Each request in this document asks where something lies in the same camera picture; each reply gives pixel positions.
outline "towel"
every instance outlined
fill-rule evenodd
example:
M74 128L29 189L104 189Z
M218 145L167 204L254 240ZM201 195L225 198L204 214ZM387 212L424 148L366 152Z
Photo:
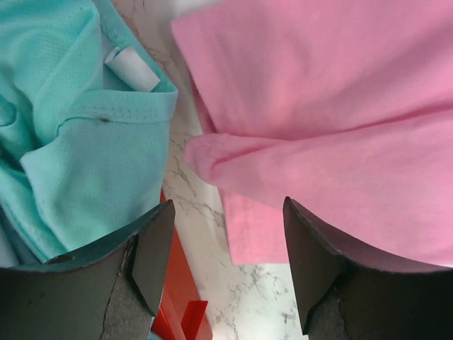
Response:
M453 2L226 0L173 22L235 264L286 262L291 196L377 248L453 265Z
M159 204L178 92L109 0L2 1L0 45L0 205L34 255L82 247ZM114 47L152 69L152 92L103 65Z

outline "white tag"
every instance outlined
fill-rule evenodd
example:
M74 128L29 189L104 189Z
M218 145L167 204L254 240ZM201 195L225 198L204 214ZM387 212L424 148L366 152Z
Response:
M132 46L121 51L118 47L105 59L105 64L132 89L138 92L150 92L160 79Z

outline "marble surface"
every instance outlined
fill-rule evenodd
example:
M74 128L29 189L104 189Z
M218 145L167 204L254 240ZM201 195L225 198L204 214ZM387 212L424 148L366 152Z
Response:
M184 61L170 21L211 0L114 0L121 16L180 90L171 124L164 191L176 205L176 227L215 340L308 339L302 336L288 265L233 266L217 189L184 163L187 141L201 134Z

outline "pink cloth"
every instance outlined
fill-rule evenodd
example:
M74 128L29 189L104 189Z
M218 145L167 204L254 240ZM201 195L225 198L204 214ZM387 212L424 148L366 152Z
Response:
M235 264L285 262L285 196L362 241L453 265L453 1L226 0L173 32Z

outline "teal garment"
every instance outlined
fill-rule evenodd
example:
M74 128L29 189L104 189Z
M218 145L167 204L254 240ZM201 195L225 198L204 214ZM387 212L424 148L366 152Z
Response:
M109 0L0 1L0 205L39 260L159 204L178 92ZM107 69L133 46L160 78Z

